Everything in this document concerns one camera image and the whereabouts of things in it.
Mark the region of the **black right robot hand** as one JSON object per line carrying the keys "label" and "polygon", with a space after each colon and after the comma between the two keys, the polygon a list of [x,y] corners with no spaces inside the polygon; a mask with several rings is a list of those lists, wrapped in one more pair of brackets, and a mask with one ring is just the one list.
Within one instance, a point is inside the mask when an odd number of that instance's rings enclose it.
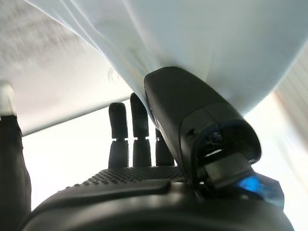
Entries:
{"label": "black right robot hand", "polygon": [[278,181],[256,173],[259,139],[192,73],[144,78],[150,111],[175,166],[105,169],[59,191],[22,231],[291,231]]}

